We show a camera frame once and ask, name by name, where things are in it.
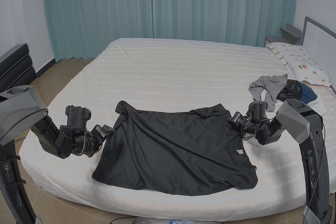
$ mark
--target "floral pillowcase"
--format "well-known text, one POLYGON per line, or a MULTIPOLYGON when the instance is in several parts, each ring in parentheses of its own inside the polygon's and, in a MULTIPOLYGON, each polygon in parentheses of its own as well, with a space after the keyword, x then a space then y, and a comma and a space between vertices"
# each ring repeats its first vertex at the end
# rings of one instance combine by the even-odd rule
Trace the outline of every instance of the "floral pillowcase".
POLYGON ((281 42, 266 46, 278 56, 296 80, 327 87, 331 86, 329 76, 311 59, 302 46, 281 42))

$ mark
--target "gray clothing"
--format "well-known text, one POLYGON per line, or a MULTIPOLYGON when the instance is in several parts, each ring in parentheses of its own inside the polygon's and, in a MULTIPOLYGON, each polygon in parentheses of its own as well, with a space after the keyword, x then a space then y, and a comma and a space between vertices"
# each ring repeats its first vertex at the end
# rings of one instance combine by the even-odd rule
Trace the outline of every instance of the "gray clothing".
POLYGON ((274 112, 277 96, 287 84, 287 74, 262 75, 249 86, 249 91, 255 101, 261 101, 261 93, 266 90, 265 102, 268 104, 267 112, 274 112))

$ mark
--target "black t-shirt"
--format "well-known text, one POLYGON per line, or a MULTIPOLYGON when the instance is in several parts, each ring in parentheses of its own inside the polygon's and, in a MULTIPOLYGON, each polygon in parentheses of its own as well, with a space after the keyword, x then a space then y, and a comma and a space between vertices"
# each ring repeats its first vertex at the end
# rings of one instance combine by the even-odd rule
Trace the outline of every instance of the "black t-shirt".
POLYGON ((179 195, 254 188, 256 167, 221 104, 189 112, 136 110, 125 101, 92 178, 104 184, 179 195))

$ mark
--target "bed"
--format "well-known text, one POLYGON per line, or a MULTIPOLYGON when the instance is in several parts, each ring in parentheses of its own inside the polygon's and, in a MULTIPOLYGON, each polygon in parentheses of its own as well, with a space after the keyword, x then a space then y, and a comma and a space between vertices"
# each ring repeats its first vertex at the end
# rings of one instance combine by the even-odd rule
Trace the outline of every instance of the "bed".
MULTIPOLYGON (((49 105, 56 125, 65 124, 65 107, 92 111, 88 129, 113 125, 116 104, 137 109, 177 112, 221 103, 231 114, 245 113, 249 84, 261 75, 287 72, 269 48, 170 39, 121 38, 113 41, 75 76, 49 105)), ((313 86, 325 103, 323 116, 329 162, 330 193, 336 192, 336 99, 324 86, 313 86)), ((277 110, 281 101, 276 104, 277 110)), ((269 118, 275 113, 267 113, 269 118)), ((20 149, 23 167, 38 186, 66 200, 102 210, 141 217, 229 221, 291 210, 305 201, 305 180, 298 144, 284 132, 266 146, 244 142, 257 167, 254 189, 232 188, 206 196, 169 195, 105 185, 91 178, 101 151, 92 158, 62 160, 43 151, 29 132, 20 149)))

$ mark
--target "white headboard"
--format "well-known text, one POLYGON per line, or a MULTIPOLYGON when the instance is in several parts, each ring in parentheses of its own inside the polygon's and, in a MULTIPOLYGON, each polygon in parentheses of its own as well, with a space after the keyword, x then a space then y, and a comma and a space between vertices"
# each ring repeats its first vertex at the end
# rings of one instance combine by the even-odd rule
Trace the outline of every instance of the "white headboard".
POLYGON ((329 75, 335 89, 336 33, 306 17, 300 45, 304 47, 311 58, 329 75))

